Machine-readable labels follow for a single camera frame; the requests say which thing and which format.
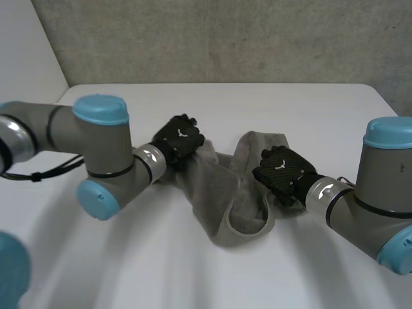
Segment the gray cloth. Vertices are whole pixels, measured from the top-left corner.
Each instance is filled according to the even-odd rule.
[[[275,218],[297,216],[304,207],[296,202],[283,207],[253,177],[261,152],[288,146],[283,134],[248,132],[233,156],[217,153],[206,140],[184,170],[168,172],[161,182],[179,187],[193,206],[193,213],[215,245],[233,247],[267,234]]]

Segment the robotic arm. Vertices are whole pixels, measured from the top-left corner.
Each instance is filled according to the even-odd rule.
[[[299,200],[331,229],[397,274],[412,272],[412,118],[368,124],[356,185],[317,174],[286,147],[254,169],[285,207]]]
[[[194,118],[175,116],[151,142],[134,149],[121,98],[90,95],[73,107],[8,102],[0,109],[0,173],[41,151],[81,154],[88,178],[78,186],[77,199],[88,214],[108,220],[168,165],[182,167],[205,140],[195,125]],[[41,179],[40,173],[32,176]]]

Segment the black band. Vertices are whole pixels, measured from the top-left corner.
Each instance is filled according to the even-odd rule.
[[[3,140],[0,138],[0,155],[3,158],[3,170],[0,171],[0,174],[3,174],[4,172],[7,172],[9,168],[13,165],[13,156],[12,153],[10,152],[10,149],[6,145],[6,143],[3,142]]]
[[[46,124],[47,141],[54,149],[57,149],[57,147],[54,144],[53,137],[52,137],[52,121],[53,121],[53,118],[56,115],[57,111],[62,107],[63,106],[57,106],[55,109],[53,109],[51,111],[51,113],[49,114],[49,119],[47,120],[47,124]]]
[[[358,197],[356,197],[356,195],[355,202],[356,204],[361,206],[365,211],[373,212],[374,214],[378,214],[379,216],[385,216],[396,219],[412,219],[412,212],[386,211],[384,209],[376,208],[365,203],[364,201],[361,201]]]
[[[114,178],[114,177],[119,177],[119,176],[122,176],[122,175],[128,173],[129,171],[131,171],[133,169],[133,166],[135,166],[134,162],[129,167],[126,167],[125,169],[123,169],[119,172],[107,173],[107,174],[95,174],[95,173],[88,170],[88,174],[91,177],[100,178],[100,179]]]
[[[346,193],[352,192],[354,191],[353,188],[347,188],[345,190],[342,190],[341,192],[339,192],[334,198],[333,200],[330,202],[328,209],[326,210],[326,224],[331,228],[330,226],[330,214],[332,213],[333,210],[333,206],[335,206],[335,204],[337,203],[337,201],[339,201],[339,198],[341,198],[342,196],[344,196]]]
[[[11,120],[13,120],[14,122],[17,122],[20,126],[23,127],[24,130],[26,130],[26,132],[29,134],[30,138],[32,139],[33,142],[33,146],[34,146],[34,154],[36,155],[39,152],[39,143],[37,142],[37,138],[34,134],[34,132],[32,131],[32,129],[29,128],[29,126],[27,126],[23,121],[21,121],[20,119],[9,115],[9,114],[1,114],[1,116],[9,118]]]
[[[148,164],[144,162],[144,160],[140,158],[138,155],[134,154],[133,156],[135,157],[135,159],[143,163],[144,167],[147,169],[147,173],[149,174],[150,183],[152,183],[152,180],[153,180],[152,170],[150,169]]]

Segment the white table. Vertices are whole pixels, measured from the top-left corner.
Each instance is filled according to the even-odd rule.
[[[187,113],[219,152],[232,154],[250,130],[284,133],[320,173],[352,181],[366,124],[395,115],[360,84],[82,85],[59,103],[92,93],[124,98],[135,146]],[[42,153],[14,170],[43,171],[69,157]],[[94,220],[75,200],[85,176],[81,168],[36,184],[0,181],[0,229],[18,235],[33,259],[22,309],[411,306],[412,276],[390,273],[309,214],[222,249],[173,187],[152,186],[112,220]]]

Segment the light blue end cap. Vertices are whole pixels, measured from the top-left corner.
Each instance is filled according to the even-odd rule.
[[[0,103],[0,108],[5,107],[7,104],[11,103],[11,101]]]
[[[77,200],[90,216],[99,220],[108,220],[120,211],[116,198],[92,180],[84,180],[77,187]]]
[[[384,117],[368,124],[365,145],[379,149],[412,149],[412,117]]]
[[[381,248],[377,262],[399,275],[412,272],[412,225],[401,230]]]
[[[126,103],[113,95],[88,95],[79,98],[73,112],[77,118],[99,126],[119,126],[129,123]]]
[[[0,232],[0,308],[18,308],[30,283],[30,269],[30,257],[20,241]]]

